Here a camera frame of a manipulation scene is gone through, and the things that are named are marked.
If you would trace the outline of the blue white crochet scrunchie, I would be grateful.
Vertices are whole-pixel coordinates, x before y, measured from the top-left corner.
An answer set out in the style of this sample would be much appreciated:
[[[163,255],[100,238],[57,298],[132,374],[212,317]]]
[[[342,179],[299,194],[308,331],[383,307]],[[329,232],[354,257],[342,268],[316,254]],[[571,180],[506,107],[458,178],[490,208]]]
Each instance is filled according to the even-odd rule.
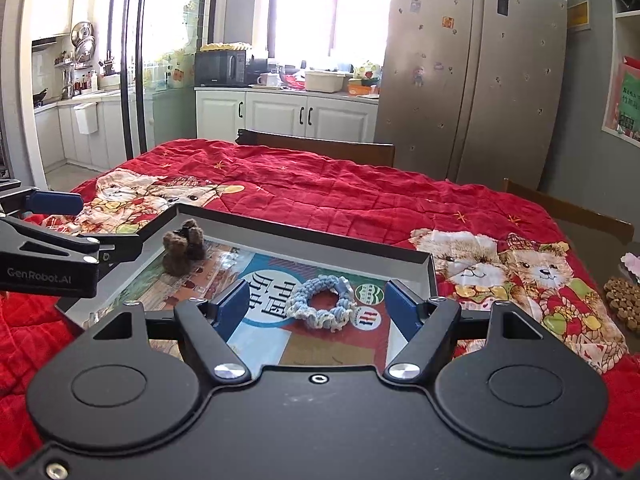
[[[355,321],[357,304],[349,280],[320,274],[294,287],[285,301],[286,318],[304,322],[311,330],[340,332]]]

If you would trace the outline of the red quilted bedspread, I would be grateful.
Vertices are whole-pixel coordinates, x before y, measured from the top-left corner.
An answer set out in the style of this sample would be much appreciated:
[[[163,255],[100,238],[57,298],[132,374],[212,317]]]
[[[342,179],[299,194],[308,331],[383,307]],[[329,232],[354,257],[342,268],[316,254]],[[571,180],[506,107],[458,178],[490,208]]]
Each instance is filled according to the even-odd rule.
[[[574,244],[541,206],[483,185],[312,153],[182,139],[82,182],[78,218],[36,214],[68,234],[133,233],[172,198],[213,210],[430,252],[443,295],[467,308],[532,307],[603,376],[608,411],[594,443],[620,468],[639,459],[639,359]]]

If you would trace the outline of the white basin on counter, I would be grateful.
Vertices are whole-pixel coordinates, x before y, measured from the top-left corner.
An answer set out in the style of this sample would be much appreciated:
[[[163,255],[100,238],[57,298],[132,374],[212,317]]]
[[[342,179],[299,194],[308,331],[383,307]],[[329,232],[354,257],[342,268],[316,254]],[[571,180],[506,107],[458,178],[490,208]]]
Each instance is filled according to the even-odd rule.
[[[350,73],[331,72],[330,70],[306,70],[305,90],[310,92],[342,92],[350,79]]]

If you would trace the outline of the white mug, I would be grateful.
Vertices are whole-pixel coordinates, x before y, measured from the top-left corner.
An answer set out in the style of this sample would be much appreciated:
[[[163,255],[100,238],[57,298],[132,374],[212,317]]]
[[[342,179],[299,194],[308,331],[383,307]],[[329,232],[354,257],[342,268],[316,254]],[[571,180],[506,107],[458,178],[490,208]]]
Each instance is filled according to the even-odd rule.
[[[258,86],[279,88],[282,80],[278,73],[264,73],[258,77],[257,84]]]

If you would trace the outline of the black sliding door frame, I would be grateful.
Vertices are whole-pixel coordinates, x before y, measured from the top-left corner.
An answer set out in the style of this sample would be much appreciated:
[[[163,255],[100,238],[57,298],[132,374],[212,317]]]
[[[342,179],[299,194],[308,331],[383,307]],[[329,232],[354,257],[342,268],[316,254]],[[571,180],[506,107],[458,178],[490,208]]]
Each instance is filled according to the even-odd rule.
[[[119,76],[122,146],[127,160],[149,149],[144,124],[144,11],[145,0],[110,0],[106,53]]]

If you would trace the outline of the green sign card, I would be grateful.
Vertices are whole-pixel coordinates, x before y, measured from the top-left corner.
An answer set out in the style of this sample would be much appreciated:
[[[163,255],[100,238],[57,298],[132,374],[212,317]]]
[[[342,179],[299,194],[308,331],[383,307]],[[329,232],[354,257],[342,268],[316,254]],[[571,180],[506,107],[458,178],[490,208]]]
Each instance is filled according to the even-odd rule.
[[[617,107],[617,130],[634,140],[639,139],[639,78],[632,73],[623,76]]]

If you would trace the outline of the brown beaded coaster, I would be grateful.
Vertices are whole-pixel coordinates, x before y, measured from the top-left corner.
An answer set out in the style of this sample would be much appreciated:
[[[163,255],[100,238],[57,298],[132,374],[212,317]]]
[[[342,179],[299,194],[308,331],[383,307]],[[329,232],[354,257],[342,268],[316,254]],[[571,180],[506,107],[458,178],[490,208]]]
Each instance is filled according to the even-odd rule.
[[[624,278],[610,278],[604,284],[605,302],[616,318],[631,332],[640,328],[640,288]]]

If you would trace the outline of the white wall shelf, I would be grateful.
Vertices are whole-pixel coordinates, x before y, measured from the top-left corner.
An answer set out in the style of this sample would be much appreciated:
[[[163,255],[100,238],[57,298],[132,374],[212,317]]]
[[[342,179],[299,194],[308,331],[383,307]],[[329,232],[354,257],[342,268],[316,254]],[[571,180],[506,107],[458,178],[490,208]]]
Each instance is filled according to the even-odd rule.
[[[639,59],[639,0],[612,1],[612,62],[608,97],[606,98],[602,131],[636,148],[638,133],[623,132],[618,124],[618,107],[623,82],[623,65],[628,58]]]

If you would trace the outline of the dark wooden chair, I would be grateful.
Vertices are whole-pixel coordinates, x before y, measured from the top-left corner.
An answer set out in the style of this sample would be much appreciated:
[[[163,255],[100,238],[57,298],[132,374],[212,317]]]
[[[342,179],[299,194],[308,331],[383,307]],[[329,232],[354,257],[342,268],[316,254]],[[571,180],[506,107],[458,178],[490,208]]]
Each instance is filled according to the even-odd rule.
[[[393,144],[307,139],[248,129],[238,130],[235,143],[309,152],[334,159],[350,160],[360,165],[393,167],[395,161]]]
[[[531,188],[526,188],[526,186],[515,183],[508,178],[504,178],[502,184],[504,192],[541,206],[552,218],[610,234],[624,245],[631,243],[634,239],[634,226],[629,222],[609,217],[606,214],[599,214],[590,209],[571,204],[566,200],[559,200]]]

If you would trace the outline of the dark wooden chair right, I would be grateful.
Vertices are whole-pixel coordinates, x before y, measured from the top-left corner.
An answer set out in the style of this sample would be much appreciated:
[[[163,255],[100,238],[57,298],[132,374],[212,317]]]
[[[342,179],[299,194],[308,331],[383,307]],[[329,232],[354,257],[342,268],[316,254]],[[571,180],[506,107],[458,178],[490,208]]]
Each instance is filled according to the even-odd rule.
[[[552,218],[610,234],[624,245],[631,243],[634,239],[634,226],[629,222],[609,217],[606,214],[599,214],[590,209],[571,204],[566,200],[559,200],[531,188],[526,188],[526,186],[515,183],[508,178],[504,178],[502,184],[504,192],[541,206]]]

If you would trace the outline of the silver double-door refrigerator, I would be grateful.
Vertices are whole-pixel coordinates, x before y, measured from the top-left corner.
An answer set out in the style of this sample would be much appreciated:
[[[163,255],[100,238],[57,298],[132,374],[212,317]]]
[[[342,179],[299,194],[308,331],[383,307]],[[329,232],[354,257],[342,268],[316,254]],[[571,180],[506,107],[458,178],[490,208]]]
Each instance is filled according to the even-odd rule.
[[[567,0],[390,0],[375,140],[397,168],[536,188],[562,87]]]

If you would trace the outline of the black shallow box tray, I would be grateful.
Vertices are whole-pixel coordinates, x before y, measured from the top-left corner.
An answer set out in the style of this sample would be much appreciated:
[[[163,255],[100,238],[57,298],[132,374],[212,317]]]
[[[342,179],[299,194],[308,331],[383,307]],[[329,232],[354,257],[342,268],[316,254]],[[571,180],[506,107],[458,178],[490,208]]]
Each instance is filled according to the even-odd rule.
[[[205,257],[180,278],[165,273],[163,237],[193,220]],[[63,298],[58,310],[81,328],[128,301],[170,310],[247,285],[248,310],[229,339],[251,372],[267,364],[384,368],[405,345],[390,314],[408,295],[437,294],[433,259],[387,245],[177,204],[139,231],[142,253],[108,266],[96,296]]]

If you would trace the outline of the dark wooden chair back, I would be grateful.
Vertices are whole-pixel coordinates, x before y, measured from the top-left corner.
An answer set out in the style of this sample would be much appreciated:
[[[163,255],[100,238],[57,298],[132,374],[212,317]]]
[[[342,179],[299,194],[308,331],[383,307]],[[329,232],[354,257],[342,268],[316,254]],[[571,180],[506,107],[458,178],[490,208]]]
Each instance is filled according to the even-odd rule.
[[[393,144],[307,139],[248,129],[238,130],[235,143],[309,152],[334,159],[350,160],[360,165],[393,167],[395,161]]]

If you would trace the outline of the white kitchen cabinet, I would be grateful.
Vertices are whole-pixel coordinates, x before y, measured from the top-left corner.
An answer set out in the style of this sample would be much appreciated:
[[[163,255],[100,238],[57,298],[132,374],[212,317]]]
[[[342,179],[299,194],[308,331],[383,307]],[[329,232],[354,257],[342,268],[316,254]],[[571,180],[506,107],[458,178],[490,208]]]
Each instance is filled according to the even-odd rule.
[[[197,88],[196,134],[233,142],[241,129],[330,141],[372,143],[378,102],[347,93]]]

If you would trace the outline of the brown fuzzy hair claw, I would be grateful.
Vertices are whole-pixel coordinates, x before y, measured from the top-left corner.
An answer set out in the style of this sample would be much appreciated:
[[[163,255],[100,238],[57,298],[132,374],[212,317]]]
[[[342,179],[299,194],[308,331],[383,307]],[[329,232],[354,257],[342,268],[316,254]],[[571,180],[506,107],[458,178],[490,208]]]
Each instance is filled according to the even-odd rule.
[[[194,219],[183,222],[178,230],[163,236],[163,268],[171,276],[191,272],[192,263],[205,259],[204,233]]]

